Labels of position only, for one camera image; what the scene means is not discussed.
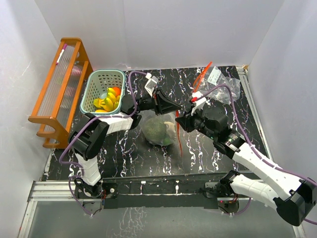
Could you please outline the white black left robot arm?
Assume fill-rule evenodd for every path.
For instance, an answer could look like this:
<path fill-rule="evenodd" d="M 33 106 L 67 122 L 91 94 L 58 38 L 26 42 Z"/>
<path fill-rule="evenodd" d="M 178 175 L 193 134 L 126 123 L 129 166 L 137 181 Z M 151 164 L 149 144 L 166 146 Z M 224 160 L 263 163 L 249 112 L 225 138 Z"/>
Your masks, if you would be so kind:
<path fill-rule="evenodd" d="M 76 156 L 81 176 L 74 182 L 81 182 L 79 188 L 87 196 L 96 198 L 102 193 L 101 174 L 97 155 L 107 135 L 127 131 L 137 127 L 141 121 L 141 111 L 152 110 L 156 115 L 164 115 L 181 109 L 181 105 L 168 98 L 160 89 L 154 95 L 135 98 L 126 94 L 121 98 L 120 112 L 114 115 L 95 116 L 84 114 L 82 120 L 70 135 L 68 142 Z"/>

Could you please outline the fake yellow bell pepper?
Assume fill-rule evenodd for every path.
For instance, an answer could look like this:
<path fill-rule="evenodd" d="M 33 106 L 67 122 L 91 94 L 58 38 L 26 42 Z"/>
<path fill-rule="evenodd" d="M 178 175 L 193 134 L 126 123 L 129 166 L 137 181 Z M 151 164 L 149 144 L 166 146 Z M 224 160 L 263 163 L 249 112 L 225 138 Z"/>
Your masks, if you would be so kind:
<path fill-rule="evenodd" d="M 104 104 L 104 99 L 97 98 L 97 99 L 94 99 L 94 101 L 93 101 L 93 105 L 96 108 L 102 108 L 103 104 Z"/>

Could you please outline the clear zip bag with fruit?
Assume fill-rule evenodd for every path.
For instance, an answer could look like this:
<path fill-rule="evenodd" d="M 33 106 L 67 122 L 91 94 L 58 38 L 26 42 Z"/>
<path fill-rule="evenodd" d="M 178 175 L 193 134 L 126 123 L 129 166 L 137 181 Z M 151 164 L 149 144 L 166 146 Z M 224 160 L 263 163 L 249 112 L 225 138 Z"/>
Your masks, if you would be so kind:
<path fill-rule="evenodd" d="M 230 88 L 233 101 L 237 101 L 240 98 L 240 80 L 224 76 L 220 68 L 213 66 L 211 61 L 194 81 L 193 92 L 199 91 L 205 94 L 220 84 L 226 84 Z M 215 89 L 207 95 L 207 98 L 217 100 L 223 104 L 231 104 L 229 92 L 225 87 Z"/>

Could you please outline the fake banana bunch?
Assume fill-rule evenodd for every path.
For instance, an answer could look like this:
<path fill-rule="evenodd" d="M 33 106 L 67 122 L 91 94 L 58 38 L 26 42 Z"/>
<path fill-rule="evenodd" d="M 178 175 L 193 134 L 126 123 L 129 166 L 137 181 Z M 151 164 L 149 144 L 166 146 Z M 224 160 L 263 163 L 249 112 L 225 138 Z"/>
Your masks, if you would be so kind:
<path fill-rule="evenodd" d="M 115 97 L 112 94 L 112 87 L 109 87 L 107 88 L 107 94 L 103 99 L 104 104 L 102 109 L 106 112 L 112 112 L 118 107 L 120 96 Z"/>

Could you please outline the fake green netted melon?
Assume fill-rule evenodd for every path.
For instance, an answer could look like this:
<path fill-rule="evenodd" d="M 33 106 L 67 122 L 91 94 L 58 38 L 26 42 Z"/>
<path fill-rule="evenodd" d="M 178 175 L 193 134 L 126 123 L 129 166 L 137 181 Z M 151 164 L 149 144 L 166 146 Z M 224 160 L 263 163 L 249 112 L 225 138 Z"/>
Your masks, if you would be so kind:
<path fill-rule="evenodd" d="M 152 117 L 146 120 L 142 127 L 145 138 L 152 144 L 162 145 L 166 138 L 166 125 L 160 117 Z"/>

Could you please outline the fake orange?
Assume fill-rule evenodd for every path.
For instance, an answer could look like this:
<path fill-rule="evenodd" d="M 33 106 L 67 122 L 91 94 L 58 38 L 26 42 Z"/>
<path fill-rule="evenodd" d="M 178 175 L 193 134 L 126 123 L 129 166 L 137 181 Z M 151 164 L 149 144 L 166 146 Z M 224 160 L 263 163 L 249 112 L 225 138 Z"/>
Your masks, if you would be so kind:
<path fill-rule="evenodd" d="M 112 94 L 117 97 L 121 95 L 121 88 L 119 87 L 112 87 Z"/>

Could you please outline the fake white mushroom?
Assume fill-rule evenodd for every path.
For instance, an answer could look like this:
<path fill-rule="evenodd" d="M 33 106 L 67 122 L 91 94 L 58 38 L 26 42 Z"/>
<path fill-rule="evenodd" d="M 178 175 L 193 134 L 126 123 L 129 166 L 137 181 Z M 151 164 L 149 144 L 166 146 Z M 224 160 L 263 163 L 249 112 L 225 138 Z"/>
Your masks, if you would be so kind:
<path fill-rule="evenodd" d="M 170 139 L 176 139 L 177 134 L 176 134 L 176 129 L 175 129 L 175 124 L 169 121 L 164 122 L 166 125 L 166 133 L 170 137 Z"/>

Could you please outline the fake green cucumber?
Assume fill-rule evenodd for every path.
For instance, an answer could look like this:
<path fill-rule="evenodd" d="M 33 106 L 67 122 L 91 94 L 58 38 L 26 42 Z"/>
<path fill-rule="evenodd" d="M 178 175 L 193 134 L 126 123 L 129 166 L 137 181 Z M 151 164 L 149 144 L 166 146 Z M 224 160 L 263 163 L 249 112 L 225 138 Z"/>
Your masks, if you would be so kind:
<path fill-rule="evenodd" d="M 173 144 L 173 143 L 174 143 L 174 140 L 171 139 L 171 138 L 168 136 L 168 137 L 166 137 L 166 138 L 163 140 L 162 145 L 163 145 L 163 146 L 168 146 L 168 145 L 171 145 L 171 144 Z"/>

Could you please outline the clear zip bag with vegetables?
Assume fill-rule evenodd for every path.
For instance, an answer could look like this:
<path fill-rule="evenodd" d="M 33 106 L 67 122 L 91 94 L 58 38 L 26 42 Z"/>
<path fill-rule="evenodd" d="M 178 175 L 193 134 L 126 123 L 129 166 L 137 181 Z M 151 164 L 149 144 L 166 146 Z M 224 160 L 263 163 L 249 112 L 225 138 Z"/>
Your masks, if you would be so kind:
<path fill-rule="evenodd" d="M 145 139 L 155 146 L 176 145 L 182 155 L 179 127 L 176 122 L 178 111 L 156 115 L 154 111 L 141 112 L 141 131 Z"/>

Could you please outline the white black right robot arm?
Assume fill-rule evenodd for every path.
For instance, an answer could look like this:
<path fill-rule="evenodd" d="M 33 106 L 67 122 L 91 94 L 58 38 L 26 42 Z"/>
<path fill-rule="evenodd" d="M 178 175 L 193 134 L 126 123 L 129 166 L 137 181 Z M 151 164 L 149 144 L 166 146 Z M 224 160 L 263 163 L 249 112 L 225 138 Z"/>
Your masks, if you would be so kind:
<path fill-rule="evenodd" d="M 217 108 L 191 109 L 176 121 L 187 132 L 197 130 L 213 141 L 216 150 L 245 166 L 263 182 L 230 171 L 220 180 L 221 192 L 228 197 L 241 194 L 276 210 L 287 223 L 299 226 L 317 203 L 317 184 L 310 178 L 288 173 L 247 143 L 246 137 L 228 125 Z"/>

